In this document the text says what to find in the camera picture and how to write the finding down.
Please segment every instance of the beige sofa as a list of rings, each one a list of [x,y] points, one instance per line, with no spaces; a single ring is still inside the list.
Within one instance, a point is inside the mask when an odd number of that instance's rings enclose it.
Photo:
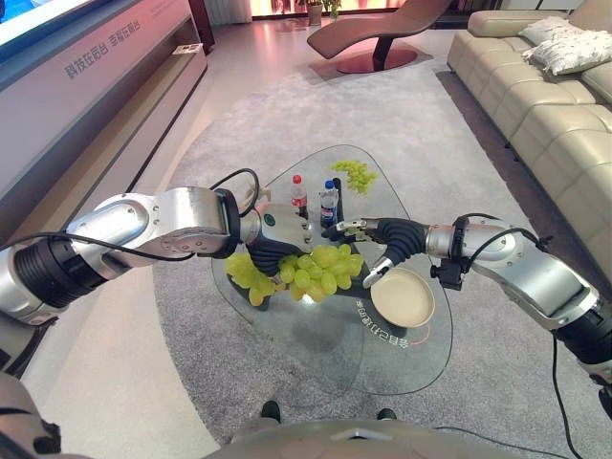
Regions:
[[[612,62],[550,78],[526,63],[518,36],[554,11],[480,11],[448,53],[454,70],[612,279]],[[570,16],[612,32],[612,1],[585,0]]]

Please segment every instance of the chair base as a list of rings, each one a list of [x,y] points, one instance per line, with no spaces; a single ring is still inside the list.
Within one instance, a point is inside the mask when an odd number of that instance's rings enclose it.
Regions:
[[[417,56],[418,54],[411,50],[391,50],[384,60],[383,67],[375,66],[372,53],[364,53],[342,60],[336,68],[343,74],[371,74],[373,72],[402,67],[412,62]]]

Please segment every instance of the black shoe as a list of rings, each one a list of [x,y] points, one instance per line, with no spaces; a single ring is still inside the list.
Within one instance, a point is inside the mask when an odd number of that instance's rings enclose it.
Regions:
[[[276,419],[280,423],[280,406],[274,400],[268,400],[261,408],[262,418]]]
[[[381,411],[379,411],[379,414],[376,415],[376,419],[378,419],[379,421],[384,421],[387,419],[393,419],[397,421],[398,417],[395,415],[395,412],[391,408],[383,408]]]

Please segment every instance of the black cable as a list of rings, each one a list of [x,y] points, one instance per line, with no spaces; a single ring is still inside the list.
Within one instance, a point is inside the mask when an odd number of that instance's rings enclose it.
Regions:
[[[89,244],[96,244],[97,246],[106,247],[107,249],[112,249],[114,251],[124,251],[125,253],[130,253],[132,255],[141,256],[142,258],[150,258],[152,260],[159,260],[159,261],[185,261],[191,258],[195,254],[195,253],[191,253],[187,256],[182,256],[180,258],[170,258],[168,256],[154,255],[153,253],[147,253],[145,251],[135,251],[133,249],[127,249],[126,247],[118,246],[116,244],[111,244],[110,242],[100,241],[92,237],[81,236],[79,234],[70,234],[68,232],[60,232],[60,231],[36,232],[34,234],[30,234],[29,236],[20,237],[19,239],[15,239],[14,241],[11,241],[9,244],[0,247],[0,251],[3,251],[4,249],[8,249],[9,247],[15,246],[22,242],[30,241],[32,239],[39,239],[41,237],[60,237],[63,239],[72,239],[72,240],[79,241],[79,242],[87,242]]]
[[[487,213],[466,213],[465,215],[460,216],[459,218],[470,218],[470,217],[482,217],[482,218],[488,218],[490,220],[499,220],[499,218],[497,217],[493,217],[492,215],[489,215]]]
[[[227,177],[224,177],[219,182],[217,182],[216,184],[214,184],[213,186],[210,187],[210,189],[215,189],[220,184],[223,184],[224,182],[226,182],[227,180],[231,179],[232,177],[235,177],[238,174],[244,174],[244,173],[248,173],[248,174],[252,175],[252,179],[255,181],[255,190],[254,190],[254,193],[252,195],[251,202],[249,203],[247,208],[245,208],[240,213],[240,217],[241,218],[244,217],[245,215],[247,215],[251,210],[253,210],[255,208],[255,204],[257,204],[257,199],[259,199],[259,177],[257,177],[257,174],[255,173],[255,171],[252,170],[252,169],[249,169],[247,167],[243,167],[242,169],[234,170],[230,175],[228,175]]]
[[[481,435],[479,433],[472,432],[471,430],[467,430],[466,428],[453,427],[453,426],[439,426],[439,427],[435,427],[435,430],[456,430],[458,432],[468,433],[470,435],[473,435],[475,437],[481,438],[483,440],[487,440],[488,442],[501,445],[502,447],[521,449],[523,451],[535,452],[537,454],[546,454],[548,456],[558,457],[559,459],[569,459],[569,457],[567,457],[567,456],[562,456],[560,454],[555,454],[555,453],[549,452],[549,451],[542,451],[542,450],[539,450],[539,449],[525,448],[525,447],[520,447],[518,445],[511,445],[510,443],[499,442],[497,440],[493,440],[493,438],[489,438],[489,437],[486,437],[486,436]]]
[[[542,241],[540,241],[539,239],[537,239],[533,233],[531,233],[530,231],[524,229],[524,228],[510,228],[510,229],[506,229],[504,231],[500,231],[498,232],[494,237],[492,237],[491,239],[487,240],[487,242],[485,242],[482,246],[480,246],[475,252],[474,254],[470,257],[470,260],[468,260],[468,264],[465,267],[465,272],[467,273],[470,268],[471,265],[473,264],[473,262],[475,261],[476,257],[484,250],[486,249],[490,244],[492,244],[493,242],[495,242],[497,239],[499,239],[500,237],[503,237],[507,234],[512,234],[514,232],[520,232],[523,236],[525,236],[527,239],[529,239],[530,241],[532,241],[536,247],[538,247],[541,251],[544,250],[544,246],[542,244]]]
[[[565,429],[565,441],[567,442],[567,447],[572,451],[578,459],[582,459],[582,456],[578,454],[578,452],[574,449],[574,444],[572,443],[572,437],[570,435],[570,425],[567,422],[567,414],[565,413],[565,407],[563,406],[563,400],[561,399],[561,394],[558,391],[557,384],[557,339],[553,337],[553,386],[555,387],[555,394],[557,394],[558,407],[561,410],[561,416],[563,417],[563,428]]]

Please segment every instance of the lounge chair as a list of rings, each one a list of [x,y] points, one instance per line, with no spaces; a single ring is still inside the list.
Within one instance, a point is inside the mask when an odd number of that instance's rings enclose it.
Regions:
[[[367,55],[365,59],[358,57],[341,62],[338,70],[344,73],[367,73],[399,67],[414,60],[417,54],[407,50],[391,51],[393,40],[428,29],[447,10],[451,2],[452,0],[406,0],[396,11],[384,17],[341,19],[310,35],[308,44],[326,59],[331,59],[349,46],[378,37],[371,58]]]

